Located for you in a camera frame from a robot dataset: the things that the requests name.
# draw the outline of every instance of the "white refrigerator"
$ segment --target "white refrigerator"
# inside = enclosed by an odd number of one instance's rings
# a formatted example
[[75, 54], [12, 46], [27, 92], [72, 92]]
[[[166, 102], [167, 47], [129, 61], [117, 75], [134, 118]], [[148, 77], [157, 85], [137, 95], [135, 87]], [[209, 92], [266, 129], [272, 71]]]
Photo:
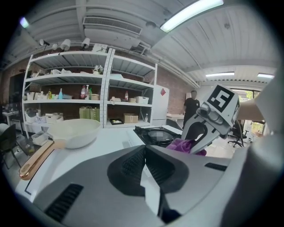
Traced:
[[166, 87], [156, 85], [154, 87], [152, 101], [152, 125], [161, 126], [166, 124], [170, 90]]

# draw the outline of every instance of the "ceiling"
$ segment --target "ceiling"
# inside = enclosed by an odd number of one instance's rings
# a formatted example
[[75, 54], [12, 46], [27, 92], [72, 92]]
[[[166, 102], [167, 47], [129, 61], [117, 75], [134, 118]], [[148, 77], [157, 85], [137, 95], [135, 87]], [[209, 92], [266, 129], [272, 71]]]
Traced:
[[[26, 15], [30, 25], [16, 30], [2, 64], [7, 67], [42, 51], [40, 39], [51, 44], [70, 39], [72, 45], [80, 45], [88, 34], [92, 43], [103, 41], [118, 49], [143, 54], [195, 87], [198, 87], [196, 82], [209, 80], [268, 83], [269, 79], [259, 78], [257, 74], [273, 74], [280, 63], [280, 54], [260, 17], [239, 1], [224, 0], [223, 6], [188, 20], [168, 34], [159, 29], [173, 14], [194, 1], [43, 0]], [[142, 31], [135, 35], [110, 27], [88, 27], [83, 25], [86, 16], [125, 21]], [[147, 22], [156, 28], [146, 26]], [[110, 33], [114, 39], [103, 39]], [[132, 38], [131, 45], [124, 41], [125, 36]], [[227, 71], [234, 71], [235, 75], [205, 76]]]

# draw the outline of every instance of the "black shirt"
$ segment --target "black shirt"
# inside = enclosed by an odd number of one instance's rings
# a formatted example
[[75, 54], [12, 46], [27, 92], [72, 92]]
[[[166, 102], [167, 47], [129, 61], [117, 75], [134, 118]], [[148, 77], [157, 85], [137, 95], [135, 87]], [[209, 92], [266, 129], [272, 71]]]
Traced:
[[185, 110], [185, 119], [190, 119], [194, 114], [196, 114], [196, 110], [200, 107], [200, 103], [197, 99], [188, 98], [186, 99], [184, 106], [186, 106]]

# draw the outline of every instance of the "window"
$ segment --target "window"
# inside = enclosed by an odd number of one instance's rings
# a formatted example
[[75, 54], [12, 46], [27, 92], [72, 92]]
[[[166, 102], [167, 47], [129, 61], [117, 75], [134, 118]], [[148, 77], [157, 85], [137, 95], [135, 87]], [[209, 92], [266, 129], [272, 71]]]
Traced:
[[256, 133], [263, 133], [263, 129], [264, 129], [264, 122], [260, 123], [260, 122], [252, 122], [252, 130], [251, 133], [256, 134]]
[[254, 98], [256, 98], [258, 95], [260, 94], [260, 92], [259, 91], [253, 91], [253, 96], [254, 96]]
[[255, 90], [233, 89], [233, 91], [239, 94], [240, 102], [251, 100], [253, 98], [256, 98], [260, 94], [260, 91]]

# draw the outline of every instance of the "white shelving unit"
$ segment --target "white shelving unit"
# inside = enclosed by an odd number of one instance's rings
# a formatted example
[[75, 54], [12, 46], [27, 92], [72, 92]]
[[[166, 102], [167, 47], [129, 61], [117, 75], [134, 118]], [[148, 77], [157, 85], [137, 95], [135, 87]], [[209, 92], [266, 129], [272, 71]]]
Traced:
[[129, 127], [142, 127], [142, 126], [150, 126], [149, 122], [144, 122], [143, 120], [139, 120], [138, 123], [124, 123], [122, 125], [112, 125], [109, 119], [107, 120], [105, 128], [129, 128]]
[[82, 104], [100, 104], [99, 100], [81, 100], [81, 99], [40, 99], [40, 100], [26, 100], [24, 104], [28, 103], [82, 103]]
[[151, 104], [142, 104], [142, 103], [132, 103], [132, 102], [113, 102], [113, 101], [106, 101], [108, 105], [122, 105], [122, 106], [144, 106], [144, 107], [152, 107]]
[[[112, 53], [110, 55], [110, 61], [109, 61], [108, 72], [106, 74], [106, 83], [105, 83], [105, 95], [104, 95], [104, 108], [103, 108], [103, 125], [106, 128], [122, 128], [122, 127], [135, 127], [135, 126], [148, 126], [152, 124], [152, 104], [140, 104], [140, 103], [131, 103], [131, 102], [114, 102], [115, 105], [123, 105], [123, 106], [137, 106], [140, 107], [140, 115], [139, 115], [139, 121], [138, 123], [134, 124], [123, 124], [123, 125], [112, 125], [110, 121], [108, 120], [108, 114], [107, 110], [108, 107], [113, 104], [113, 102], [109, 101], [109, 89], [111, 87], [119, 87], [126, 90], [137, 90], [141, 92], [141, 96], [145, 94], [145, 92], [148, 89], [151, 89], [154, 91], [154, 87], [156, 86], [157, 82], [157, 69], [158, 65], [155, 64], [155, 66], [150, 66], [145, 63], [129, 59], [126, 57], [122, 57], [119, 55], [115, 55], [115, 49], [112, 50]], [[147, 76], [150, 72], [154, 72], [154, 79], [153, 84], [148, 84], [145, 81], [145, 76]], [[124, 74], [130, 74], [134, 76], [138, 76], [140, 78], [143, 78], [143, 82], [136, 81], [136, 80], [130, 80], [126, 78], [117, 78], [113, 77], [110, 74], [111, 73], [124, 73]], [[144, 122], [144, 116], [142, 113], [142, 107], [150, 108], [150, 113], [148, 116], [148, 122]]]
[[33, 82], [42, 86], [54, 84], [90, 84], [101, 85], [103, 75], [93, 75], [89, 73], [66, 73], [66, 74], [52, 74], [45, 76], [38, 76], [35, 78], [26, 79], [26, 82]]
[[[38, 76], [35, 78], [27, 78], [27, 74], [31, 64], [37, 64], [43, 69], [61, 69], [61, 68], [94, 68], [96, 65], [102, 65], [104, 67], [103, 75], [93, 75], [88, 73], [65, 73], [65, 74], [51, 74]], [[120, 127], [134, 127], [137, 126], [147, 126], [152, 123], [152, 117], [149, 116], [149, 122], [144, 122], [139, 120], [137, 124], [123, 124], [123, 125], [111, 125], [107, 120], [107, 107], [111, 105], [108, 100], [109, 88], [117, 87], [128, 90], [140, 91], [141, 95], [145, 93], [148, 89], [154, 89], [157, 81], [157, 64], [155, 66], [150, 66], [145, 63], [125, 58], [122, 56], [115, 55], [115, 50], [109, 48], [108, 53], [92, 52], [92, 51], [67, 51], [62, 53], [55, 53], [44, 55], [41, 57], [34, 58], [32, 55], [30, 57], [29, 63], [27, 65], [23, 93], [30, 86], [31, 83], [38, 84], [40, 86], [52, 86], [60, 84], [89, 84], [101, 86], [100, 100], [76, 100], [76, 99], [47, 99], [47, 100], [26, 100], [23, 101], [22, 111], [24, 118], [24, 125], [35, 125], [41, 127], [49, 127], [50, 124], [40, 124], [40, 123], [27, 123], [25, 120], [25, 106], [30, 104], [43, 104], [43, 103], [80, 103], [80, 104], [99, 104], [100, 105], [100, 121], [104, 128], [120, 128]], [[117, 78], [111, 76], [111, 73], [126, 73], [140, 78], [145, 78], [148, 73], [154, 71], [154, 80], [152, 84], [146, 82]], [[129, 102], [115, 102], [115, 105], [122, 106], [137, 106], [137, 108], [152, 108], [151, 104], [138, 104]]]

